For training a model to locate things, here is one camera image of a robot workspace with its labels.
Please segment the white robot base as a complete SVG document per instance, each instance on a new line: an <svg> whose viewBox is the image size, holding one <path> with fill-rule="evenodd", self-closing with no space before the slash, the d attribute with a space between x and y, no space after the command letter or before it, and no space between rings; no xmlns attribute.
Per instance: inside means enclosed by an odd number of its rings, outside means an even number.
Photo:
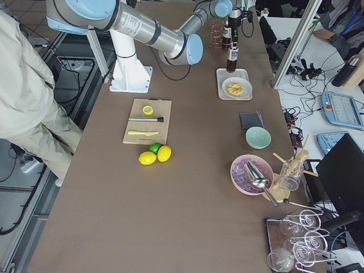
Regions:
<svg viewBox="0 0 364 273"><path fill-rule="evenodd" d="M116 30L110 30L110 34L117 56L110 91L146 94L152 67L143 66L138 59L133 38Z"/></svg>

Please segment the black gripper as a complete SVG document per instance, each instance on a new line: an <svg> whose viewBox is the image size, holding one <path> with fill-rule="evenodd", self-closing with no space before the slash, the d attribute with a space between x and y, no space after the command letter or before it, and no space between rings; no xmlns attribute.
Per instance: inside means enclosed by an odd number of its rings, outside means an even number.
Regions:
<svg viewBox="0 0 364 273"><path fill-rule="evenodd" d="M241 25L242 18L229 18L229 27L231 28L231 40L233 43L238 42L238 27Z"/></svg>

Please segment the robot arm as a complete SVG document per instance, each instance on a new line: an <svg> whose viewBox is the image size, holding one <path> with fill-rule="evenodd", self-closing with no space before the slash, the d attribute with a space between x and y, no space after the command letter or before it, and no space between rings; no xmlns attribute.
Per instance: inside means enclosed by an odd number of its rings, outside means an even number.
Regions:
<svg viewBox="0 0 364 273"><path fill-rule="evenodd" d="M254 1L205 1L197 4L194 12L175 29L182 34L182 46L176 54L158 51L159 58L167 65L194 65L203 56L204 46L197 31L211 17L225 18L236 10L244 11L255 5Z"/></svg>
<svg viewBox="0 0 364 273"><path fill-rule="evenodd" d="M197 34L171 30L122 1L47 1L50 28L86 35L88 27L118 31L153 47L171 65L197 64L203 55L203 43Z"/></svg>

